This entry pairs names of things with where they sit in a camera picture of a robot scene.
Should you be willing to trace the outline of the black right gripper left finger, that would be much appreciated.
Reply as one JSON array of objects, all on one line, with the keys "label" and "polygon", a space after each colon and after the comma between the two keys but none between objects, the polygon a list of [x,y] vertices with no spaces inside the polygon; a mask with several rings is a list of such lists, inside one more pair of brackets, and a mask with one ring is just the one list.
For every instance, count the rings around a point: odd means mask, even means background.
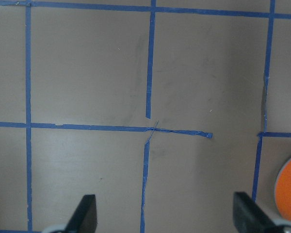
[{"label": "black right gripper left finger", "polygon": [[84,195],[66,224],[46,227],[43,233],[95,233],[97,202],[95,194]]}]

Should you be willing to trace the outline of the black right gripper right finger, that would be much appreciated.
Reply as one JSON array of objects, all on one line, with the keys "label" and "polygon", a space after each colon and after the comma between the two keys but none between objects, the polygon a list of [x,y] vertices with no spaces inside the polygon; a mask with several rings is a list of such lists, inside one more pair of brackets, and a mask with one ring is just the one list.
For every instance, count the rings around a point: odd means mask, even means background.
[{"label": "black right gripper right finger", "polygon": [[233,194],[233,224],[239,233],[291,233],[291,221],[270,219],[245,192]]}]

